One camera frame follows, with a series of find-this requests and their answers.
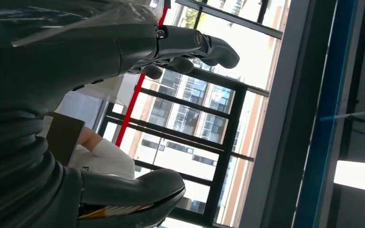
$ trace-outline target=black window frame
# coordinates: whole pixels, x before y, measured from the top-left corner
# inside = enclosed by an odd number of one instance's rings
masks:
[[[176,0],[176,2],[182,6],[188,7],[189,9],[194,9],[194,10],[198,11],[198,13],[196,15],[196,21],[193,26],[194,29],[197,28],[197,26],[198,26],[201,14],[206,13],[206,14],[210,14],[212,16],[224,19],[231,23],[239,24],[239,25],[245,26],[247,28],[256,30],[258,32],[267,34],[271,37],[274,37],[277,39],[282,39],[283,32],[262,25],[263,17],[265,15],[268,5],[270,4],[270,0],[261,1],[261,8],[260,8],[259,17],[258,17],[257,21],[249,21],[247,19],[240,18],[237,15],[234,15],[233,13],[227,13],[222,10],[210,7],[210,6],[206,5],[207,0],[202,0],[201,2],[193,1],[193,0]],[[166,69],[168,69],[170,71],[174,71],[174,69],[172,67],[166,67]],[[204,81],[207,83],[207,86],[209,85],[209,83],[212,83],[216,86],[221,86],[222,88],[230,89],[232,91],[230,94],[230,96],[231,96],[231,102],[229,104],[230,106],[229,105],[223,106],[221,104],[218,104],[217,105],[218,107],[216,109],[211,109],[211,108],[202,106],[201,105],[202,102],[200,101],[200,99],[202,99],[202,100],[204,99],[201,96],[203,91],[199,91],[200,92],[199,97],[195,96],[196,98],[198,98],[198,101],[196,99],[193,99],[192,96],[190,97],[189,100],[187,100],[187,98],[184,98],[184,99],[176,98],[176,97],[174,97],[175,94],[173,94],[173,92],[170,92],[170,91],[172,90],[172,88],[174,88],[174,91],[176,91],[178,86],[176,86],[176,83],[174,83],[173,86],[170,86],[172,83],[171,80],[168,80],[168,82],[165,82],[164,85],[161,84],[161,81],[158,81],[158,82],[160,82],[159,88],[164,87],[165,88],[164,91],[158,92],[158,91],[153,91],[150,89],[142,88],[140,90],[140,92],[143,94],[153,96],[155,98],[161,98],[168,102],[172,102],[172,103],[179,104],[179,105],[184,105],[189,108],[205,112],[208,115],[212,114],[212,115],[226,119],[227,124],[225,125],[224,129],[222,130],[223,134],[221,135],[222,143],[215,143],[215,142],[206,140],[203,137],[201,137],[202,133],[199,133],[199,136],[188,135],[184,132],[178,132],[173,129],[166,128],[165,124],[164,124],[164,126],[159,126],[159,125],[155,125],[153,123],[148,123],[146,121],[142,121],[142,120],[138,120],[138,119],[134,119],[134,118],[132,118],[130,120],[128,127],[139,130],[144,133],[152,134],[154,136],[157,136],[157,137],[169,140],[169,141],[173,141],[174,143],[181,143],[183,145],[186,145],[186,148],[187,148],[186,153],[192,154],[192,158],[194,158],[194,156],[196,156],[194,154],[194,151],[192,148],[198,148],[198,149],[216,153],[219,155],[218,160],[214,161],[214,162],[212,162],[212,164],[210,164],[210,165],[215,165],[215,173],[214,173],[213,180],[205,180],[205,179],[190,176],[190,175],[187,175],[184,173],[180,173],[180,175],[185,180],[192,181],[192,182],[199,183],[199,184],[210,187],[209,195],[208,195],[206,204],[204,205],[203,213],[201,214],[201,213],[196,213],[196,212],[188,211],[188,210],[181,209],[181,208],[175,208],[169,215],[171,218],[179,219],[182,221],[187,221],[187,222],[194,223],[194,224],[197,224],[197,225],[200,225],[203,227],[209,227],[209,228],[218,227],[218,225],[214,225],[214,218],[220,208],[219,199],[220,199],[220,195],[222,194],[222,192],[224,190],[223,186],[225,185],[224,182],[225,182],[226,172],[229,168],[228,167],[229,161],[231,160],[232,157],[237,157],[240,159],[248,160],[250,162],[254,162],[254,158],[248,157],[248,156],[245,156],[242,154],[238,154],[233,151],[233,145],[237,144],[237,139],[236,139],[236,137],[231,137],[231,135],[237,136],[236,134],[238,132],[237,130],[238,130],[238,125],[239,125],[241,110],[242,110],[242,107],[244,104],[244,97],[245,97],[247,91],[264,96],[264,97],[269,97],[269,91],[260,89],[260,88],[257,88],[257,87],[251,86],[251,85],[247,85],[240,81],[234,80],[232,78],[220,76],[213,72],[210,72],[210,71],[207,71],[204,69],[199,69],[196,67],[192,70],[192,72],[185,74],[185,75],[198,79],[198,80],[201,80],[201,81]],[[175,82],[181,81],[181,79],[180,78],[178,79],[177,77],[175,78]],[[123,114],[113,113],[112,109],[113,109],[113,104],[110,103],[108,106],[108,109],[106,111],[105,117],[103,118],[101,128],[99,129],[99,134],[101,134],[101,135],[104,134],[105,128],[109,122],[116,123],[120,126],[122,124],[122,120],[125,117]],[[167,145],[161,145],[161,144],[158,145],[157,149],[160,151],[161,151],[161,146],[163,146],[163,148],[167,147]],[[150,170],[161,169],[161,167],[159,167],[159,166],[149,164],[149,163],[139,161],[139,160],[135,160],[135,164],[138,165],[139,167],[147,168]]]

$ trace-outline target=robotic hand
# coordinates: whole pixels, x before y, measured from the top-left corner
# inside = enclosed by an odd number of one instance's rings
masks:
[[[159,67],[172,66],[176,71],[187,74],[193,64],[189,58],[199,58],[209,66],[217,64],[234,68],[240,57],[224,40],[206,36],[199,31],[175,26],[160,26],[156,31],[157,49],[150,59],[138,61],[130,73],[145,73],[152,79],[162,76]]]
[[[150,23],[69,29],[0,48],[0,227],[158,225],[185,193],[178,173],[158,170],[127,180],[78,171],[57,163],[36,134],[69,90],[126,72],[159,78],[164,66],[188,73],[194,57],[226,68],[239,61],[223,40]],[[119,213],[86,219],[90,206]]]

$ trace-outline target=person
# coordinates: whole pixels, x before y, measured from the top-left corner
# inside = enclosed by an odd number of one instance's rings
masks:
[[[134,179],[134,160],[118,146],[85,127],[69,167]]]

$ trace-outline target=red pole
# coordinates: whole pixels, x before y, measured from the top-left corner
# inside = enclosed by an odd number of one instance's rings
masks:
[[[164,19],[167,14],[167,10],[168,9],[166,7],[163,9],[163,15],[160,18],[159,25],[163,25]],[[131,102],[129,102],[128,109],[126,110],[126,113],[125,113],[124,121],[122,122],[121,129],[119,131],[117,141],[115,143],[115,145],[118,147],[121,146],[121,142],[122,142],[122,139],[124,138],[126,128],[128,127],[129,121],[131,120],[132,110],[134,109],[139,92],[141,92],[142,83],[144,82],[144,77],[145,77],[144,74],[140,74],[140,76],[138,78],[138,82],[136,83],[134,93],[132,94],[132,97],[131,97]]]

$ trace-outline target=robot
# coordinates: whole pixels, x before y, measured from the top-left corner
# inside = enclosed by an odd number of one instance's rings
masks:
[[[64,12],[67,19],[80,19],[92,13],[85,3],[120,4],[117,20],[124,23],[103,26],[106,13],[78,27],[61,27],[63,18],[48,20],[58,29],[17,19]],[[42,118],[65,93],[85,84],[124,73],[156,79],[165,66],[189,73],[190,58],[210,66],[237,65],[240,58],[225,41],[194,29],[135,20],[125,10],[131,7],[140,16],[150,15],[143,6],[114,0],[0,0],[0,228],[151,228],[183,197],[177,172],[164,169],[128,180],[75,170],[57,163],[47,141],[36,136]],[[98,207],[120,213],[84,216]]]

